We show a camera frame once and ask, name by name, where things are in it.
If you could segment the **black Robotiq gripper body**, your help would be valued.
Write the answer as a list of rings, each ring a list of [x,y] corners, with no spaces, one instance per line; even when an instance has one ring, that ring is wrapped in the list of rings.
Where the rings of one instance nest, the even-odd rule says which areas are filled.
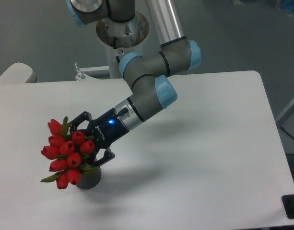
[[[107,149],[113,142],[120,139],[129,129],[118,119],[119,114],[111,108],[97,119],[89,121],[86,129],[88,136],[94,136],[97,149]]]

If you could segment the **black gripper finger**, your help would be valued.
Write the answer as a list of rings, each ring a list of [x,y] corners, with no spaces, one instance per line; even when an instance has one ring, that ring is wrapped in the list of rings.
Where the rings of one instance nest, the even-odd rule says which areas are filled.
[[[85,129],[78,129],[79,125],[81,125],[84,121],[87,121],[87,127]],[[92,116],[89,112],[84,111],[80,115],[78,115],[76,118],[74,118],[71,121],[70,126],[70,135],[73,136],[75,131],[81,131],[85,134],[85,136],[92,136],[92,128],[90,125],[90,122],[92,121]]]
[[[92,167],[100,167],[115,158],[115,154],[111,151],[111,149],[105,149],[101,158],[98,157],[98,152],[99,151],[96,150],[88,160],[88,164]]]

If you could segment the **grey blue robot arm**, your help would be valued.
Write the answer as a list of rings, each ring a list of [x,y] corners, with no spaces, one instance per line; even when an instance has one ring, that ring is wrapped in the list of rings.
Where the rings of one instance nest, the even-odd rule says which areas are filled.
[[[67,6],[74,21],[80,25],[107,20],[106,34],[115,49],[133,47],[144,40],[139,13],[132,0],[69,0]],[[93,153],[88,164],[97,167],[114,158],[110,150],[113,142],[166,109],[177,99],[168,78],[195,68],[201,62],[201,50],[183,32],[176,4],[173,0],[149,0],[147,6],[161,50],[149,57],[136,52],[116,56],[121,77],[132,95],[98,117],[92,119],[83,112],[72,121],[71,132],[87,121],[84,130],[94,137],[95,151],[103,149],[101,159]]]

